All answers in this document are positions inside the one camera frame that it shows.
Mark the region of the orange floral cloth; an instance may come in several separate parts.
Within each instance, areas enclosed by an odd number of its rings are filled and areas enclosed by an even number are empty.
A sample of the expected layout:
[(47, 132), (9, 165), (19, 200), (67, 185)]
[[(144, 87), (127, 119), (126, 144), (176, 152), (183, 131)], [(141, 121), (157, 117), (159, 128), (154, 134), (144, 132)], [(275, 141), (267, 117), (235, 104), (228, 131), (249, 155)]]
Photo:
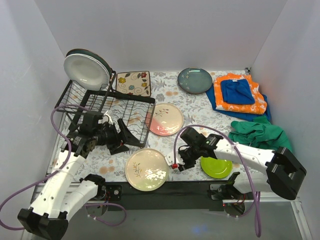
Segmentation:
[[(221, 82), (224, 80), (240, 79), (246, 79), (248, 81), (252, 96), (255, 100), (254, 104), (229, 104), (224, 102), (221, 91)], [(217, 77), (213, 82), (213, 88), (215, 95), (215, 104), (218, 110), (262, 115), (267, 109), (268, 104), (259, 91), (259, 84), (254, 82), (250, 75), (228, 73), (227, 75)]]

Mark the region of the pink cream plate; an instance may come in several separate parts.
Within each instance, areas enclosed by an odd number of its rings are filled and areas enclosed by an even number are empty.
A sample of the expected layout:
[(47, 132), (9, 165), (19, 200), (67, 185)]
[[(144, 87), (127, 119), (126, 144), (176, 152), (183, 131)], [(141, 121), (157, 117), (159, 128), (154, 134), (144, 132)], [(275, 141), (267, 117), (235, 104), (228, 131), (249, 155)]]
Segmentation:
[(171, 136), (176, 134), (184, 124), (184, 115), (173, 104), (161, 103), (154, 108), (150, 122), (150, 131), (158, 136)]

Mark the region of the white bowl plate front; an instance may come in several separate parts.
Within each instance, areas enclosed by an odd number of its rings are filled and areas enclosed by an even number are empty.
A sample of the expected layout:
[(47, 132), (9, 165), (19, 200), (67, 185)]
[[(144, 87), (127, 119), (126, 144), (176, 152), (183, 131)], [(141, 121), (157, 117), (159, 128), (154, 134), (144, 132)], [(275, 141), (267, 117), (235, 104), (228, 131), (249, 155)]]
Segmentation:
[(93, 57), (91, 57), (89, 55), (86, 55), (86, 54), (82, 54), (82, 55), (84, 55), (85, 57), (87, 57), (87, 58), (89, 58), (89, 59), (91, 59), (91, 60), (93, 60), (95, 62), (97, 62), (103, 68), (103, 70), (105, 71), (105, 73), (107, 75), (107, 80), (108, 81), (110, 80), (110, 74), (109, 74), (107, 68), (101, 62), (99, 62), (98, 60), (96, 60), (95, 58), (93, 58)]

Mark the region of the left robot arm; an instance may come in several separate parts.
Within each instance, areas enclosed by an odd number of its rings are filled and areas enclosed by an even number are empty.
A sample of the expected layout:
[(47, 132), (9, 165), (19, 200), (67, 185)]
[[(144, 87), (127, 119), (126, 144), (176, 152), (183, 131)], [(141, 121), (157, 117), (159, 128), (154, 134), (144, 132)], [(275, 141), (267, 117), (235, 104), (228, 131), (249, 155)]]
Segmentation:
[(89, 174), (80, 179), (80, 185), (67, 195), (68, 188), (80, 166), (97, 146), (106, 146), (111, 155), (128, 151), (127, 145), (136, 141), (124, 121), (117, 124), (108, 114), (98, 111), (84, 113), (80, 124), (73, 123), (64, 137), (66, 145), (59, 152), (52, 176), (29, 208), (22, 208), (17, 218), (24, 229), (47, 240), (60, 240), (65, 235), (69, 221), (90, 200), (96, 206), (113, 206), (118, 197), (116, 186), (108, 185), (105, 178)]

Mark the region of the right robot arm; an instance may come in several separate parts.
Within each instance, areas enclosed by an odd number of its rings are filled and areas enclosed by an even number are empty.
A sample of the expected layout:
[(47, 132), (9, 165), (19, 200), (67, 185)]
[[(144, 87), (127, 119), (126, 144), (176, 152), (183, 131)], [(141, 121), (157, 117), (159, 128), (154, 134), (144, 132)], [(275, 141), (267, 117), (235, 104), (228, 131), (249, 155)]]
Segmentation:
[(218, 130), (204, 136), (194, 129), (194, 125), (182, 128), (176, 138), (185, 142), (184, 146), (173, 148), (171, 166), (179, 171), (194, 167), (201, 157), (243, 165), (245, 176), (236, 176), (226, 186), (227, 195), (232, 199), (249, 192), (273, 192), (293, 201), (307, 175), (306, 169), (286, 147), (276, 150), (255, 148), (233, 142)]

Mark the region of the square floral plate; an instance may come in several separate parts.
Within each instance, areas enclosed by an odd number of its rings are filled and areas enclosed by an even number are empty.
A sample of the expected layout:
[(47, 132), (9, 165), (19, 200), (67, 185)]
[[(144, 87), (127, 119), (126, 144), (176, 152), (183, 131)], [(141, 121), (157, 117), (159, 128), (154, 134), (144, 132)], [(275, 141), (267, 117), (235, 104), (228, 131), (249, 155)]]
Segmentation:
[(120, 72), (116, 76), (116, 91), (142, 97), (151, 96), (151, 77), (149, 71)]

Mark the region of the blue folded cloth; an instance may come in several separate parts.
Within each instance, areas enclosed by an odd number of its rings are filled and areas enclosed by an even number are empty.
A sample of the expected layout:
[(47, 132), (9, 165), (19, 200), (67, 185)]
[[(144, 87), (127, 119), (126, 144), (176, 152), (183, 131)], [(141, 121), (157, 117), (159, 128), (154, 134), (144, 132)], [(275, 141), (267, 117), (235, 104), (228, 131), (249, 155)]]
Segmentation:
[(228, 79), (220, 83), (223, 101), (235, 105), (252, 105), (255, 99), (246, 79)]

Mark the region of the cream green plate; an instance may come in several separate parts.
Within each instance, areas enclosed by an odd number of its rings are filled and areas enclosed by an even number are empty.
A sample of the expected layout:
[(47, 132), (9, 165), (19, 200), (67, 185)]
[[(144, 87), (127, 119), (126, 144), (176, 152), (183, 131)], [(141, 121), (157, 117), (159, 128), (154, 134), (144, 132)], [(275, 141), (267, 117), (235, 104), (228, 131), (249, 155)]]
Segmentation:
[(150, 192), (166, 182), (169, 166), (161, 152), (143, 148), (134, 152), (126, 161), (125, 177), (134, 189)]

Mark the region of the lime green plate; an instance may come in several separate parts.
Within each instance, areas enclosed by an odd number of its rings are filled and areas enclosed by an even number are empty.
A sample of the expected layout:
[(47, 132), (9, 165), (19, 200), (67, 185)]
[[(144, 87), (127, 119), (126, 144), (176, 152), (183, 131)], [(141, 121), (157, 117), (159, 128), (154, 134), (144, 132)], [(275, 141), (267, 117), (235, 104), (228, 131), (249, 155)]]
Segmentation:
[(200, 165), (202, 170), (210, 177), (223, 179), (230, 175), (233, 163), (225, 159), (215, 159), (212, 157), (201, 157)]

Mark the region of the green jacket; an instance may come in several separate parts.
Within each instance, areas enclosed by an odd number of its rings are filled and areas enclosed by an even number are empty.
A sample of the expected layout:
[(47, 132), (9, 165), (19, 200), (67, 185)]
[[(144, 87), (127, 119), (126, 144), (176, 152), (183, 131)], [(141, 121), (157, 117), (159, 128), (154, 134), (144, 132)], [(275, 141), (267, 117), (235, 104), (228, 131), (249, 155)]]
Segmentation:
[(233, 121), (231, 127), (228, 137), (233, 142), (264, 150), (284, 147), (293, 151), (285, 131), (271, 124), (266, 116), (255, 117), (253, 121)]

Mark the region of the large dark teal plate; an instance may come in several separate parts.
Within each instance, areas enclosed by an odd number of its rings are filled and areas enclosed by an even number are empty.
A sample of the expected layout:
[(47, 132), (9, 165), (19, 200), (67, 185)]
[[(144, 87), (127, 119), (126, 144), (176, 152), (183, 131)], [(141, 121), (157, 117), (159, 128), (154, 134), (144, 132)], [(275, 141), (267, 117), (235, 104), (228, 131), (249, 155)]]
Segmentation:
[(83, 49), (83, 48), (74, 48), (74, 49), (71, 49), (69, 50), (65, 57), (69, 56), (69, 55), (72, 55), (72, 54), (84, 54), (84, 55), (87, 55), (87, 56), (90, 56), (92, 58), (94, 58), (95, 60), (98, 60), (108, 71), (108, 73), (110, 75), (112, 75), (112, 68), (109, 66), (109, 64), (101, 57), (99, 56), (98, 54), (90, 51), (90, 50), (87, 50), (87, 49)]

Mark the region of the black wire dish rack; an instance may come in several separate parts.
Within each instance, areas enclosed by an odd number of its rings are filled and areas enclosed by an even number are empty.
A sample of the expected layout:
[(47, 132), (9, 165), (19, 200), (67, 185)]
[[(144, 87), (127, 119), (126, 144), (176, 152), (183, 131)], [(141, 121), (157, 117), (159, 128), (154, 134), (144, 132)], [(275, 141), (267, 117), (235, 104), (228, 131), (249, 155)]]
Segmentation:
[(68, 105), (59, 109), (67, 115), (68, 130), (83, 121), (85, 112), (82, 106), (90, 111), (106, 113), (115, 125), (117, 132), (121, 131), (118, 120), (122, 120), (134, 139), (128, 140), (127, 145), (143, 148), (147, 144), (152, 121), (155, 99), (147, 96), (137, 96), (121, 93), (116, 90), (116, 72), (113, 70), (109, 83), (103, 84), (100, 90), (88, 90), (74, 80), (70, 80), (63, 90), (56, 107)]

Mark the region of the dark blue cloth underneath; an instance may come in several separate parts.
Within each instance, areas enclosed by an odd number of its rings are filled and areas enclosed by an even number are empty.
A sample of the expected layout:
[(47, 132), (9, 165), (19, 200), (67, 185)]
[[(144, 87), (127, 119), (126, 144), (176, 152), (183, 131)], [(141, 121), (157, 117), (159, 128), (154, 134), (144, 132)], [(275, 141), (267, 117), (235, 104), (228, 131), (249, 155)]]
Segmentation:
[(249, 122), (252, 122), (254, 120), (254, 118), (261, 117), (261, 116), (265, 116), (269, 122), (271, 121), (272, 116), (271, 116), (271, 111), (270, 111), (269, 106), (267, 106), (266, 111), (262, 115), (218, 110), (218, 109), (216, 109), (216, 98), (215, 98), (215, 93), (214, 93), (214, 86), (212, 85), (210, 87), (210, 89), (207, 90), (205, 93), (206, 93), (206, 96), (208, 97), (209, 102), (211, 103), (212, 109), (218, 113), (227, 115), (229, 117), (249, 121)]

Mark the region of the white bowl plate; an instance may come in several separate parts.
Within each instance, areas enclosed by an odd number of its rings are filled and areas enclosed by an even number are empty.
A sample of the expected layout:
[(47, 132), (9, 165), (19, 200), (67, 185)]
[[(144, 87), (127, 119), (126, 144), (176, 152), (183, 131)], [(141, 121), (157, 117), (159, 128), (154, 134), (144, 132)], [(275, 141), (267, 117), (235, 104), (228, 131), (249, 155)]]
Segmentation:
[(70, 80), (76, 81), (87, 90), (99, 91), (103, 85), (109, 83), (104, 69), (83, 54), (67, 56), (63, 67)]
[(95, 62), (97, 62), (103, 68), (103, 70), (105, 71), (105, 73), (107, 75), (107, 80), (108, 81), (110, 80), (110, 74), (109, 74), (107, 68), (101, 62), (99, 62), (98, 60), (96, 60), (95, 58), (93, 58), (93, 57), (91, 57), (89, 55), (86, 55), (86, 54), (82, 54), (82, 55), (84, 55), (85, 57), (87, 57), (87, 58), (89, 58), (89, 59), (91, 59), (91, 60), (93, 60)]

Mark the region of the small teal plate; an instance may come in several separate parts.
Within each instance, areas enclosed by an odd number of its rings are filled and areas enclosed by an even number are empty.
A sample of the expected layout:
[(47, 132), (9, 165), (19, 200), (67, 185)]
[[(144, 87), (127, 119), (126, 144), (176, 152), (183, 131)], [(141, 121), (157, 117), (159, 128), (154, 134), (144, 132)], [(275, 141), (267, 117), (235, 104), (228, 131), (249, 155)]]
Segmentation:
[(205, 93), (213, 86), (213, 79), (206, 70), (189, 67), (178, 74), (177, 83), (185, 92), (198, 95)]

